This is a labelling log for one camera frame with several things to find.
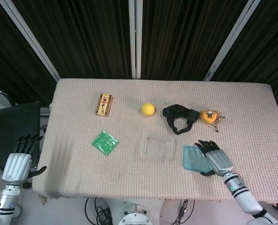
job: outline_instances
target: black curtain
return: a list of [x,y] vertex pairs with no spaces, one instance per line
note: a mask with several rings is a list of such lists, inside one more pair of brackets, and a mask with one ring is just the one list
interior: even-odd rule
[[211,80],[270,84],[278,104],[278,1],[260,2]]
[[142,79],[203,80],[246,0],[145,0]]
[[19,104],[48,106],[56,82],[0,5],[0,88]]
[[132,78],[128,0],[13,2],[61,78]]

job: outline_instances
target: robotic hand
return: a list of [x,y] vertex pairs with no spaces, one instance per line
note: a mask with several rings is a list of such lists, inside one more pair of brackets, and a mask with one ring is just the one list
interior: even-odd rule
[[0,225],[9,225],[17,204],[22,185],[28,178],[40,175],[46,166],[31,172],[31,154],[43,137],[35,135],[22,136],[15,144],[13,152],[9,154],[2,180],[6,186],[0,191]]
[[195,145],[201,150],[213,169],[207,173],[201,172],[201,174],[203,176],[217,174],[224,178],[225,185],[241,209],[255,218],[248,221],[247,225],[278,224],[278,221],[253,197],[241,177],[233,172],[233,164],[215,142],[199,140],[199,143],[195,143]]

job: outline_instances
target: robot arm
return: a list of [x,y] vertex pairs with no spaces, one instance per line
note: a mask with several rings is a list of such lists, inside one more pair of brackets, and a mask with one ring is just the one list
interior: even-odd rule
[[36,135],[22,136],[15,144],[13,152],[8,156],[2,173],[2,180],[6,186],[0,191],[0,225],[9,225],[17,204],[20,190],[19,185],[27,178],[40,175],[46,166],[31,172],[31,154],[42,137]]
[[233,164],[230,162],[225,152],[222,151],[215,142],[204,142],[199,140],[199,143],[195,143],[195,145],[201,150],[213,169],[208,173],[201,174],[204,176],[217,174],[223,177],[225,185],[228,187],[241,209],[255,218],[248,221],[247,225],[278,224],[278,221],[262,208],[254,198],[241,177],[233,172]]

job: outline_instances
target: clear plastic container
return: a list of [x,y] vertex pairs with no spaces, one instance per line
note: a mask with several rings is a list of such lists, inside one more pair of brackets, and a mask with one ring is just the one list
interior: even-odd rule
[[184,146],[183,167],[186,170],[205,173],[212,170],[206,157],[195,146]]
[[174,139],[170,135],[147,132],[143,135],[140,151],[147,157],[170,160],[174,150]]

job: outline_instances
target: yellow ball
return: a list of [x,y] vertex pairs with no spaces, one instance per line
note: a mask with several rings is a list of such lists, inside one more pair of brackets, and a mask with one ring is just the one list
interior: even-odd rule
[[142,106],[142,112],[146,116],[151,116],[154,114],[154,105],[151,103],[145,103]]

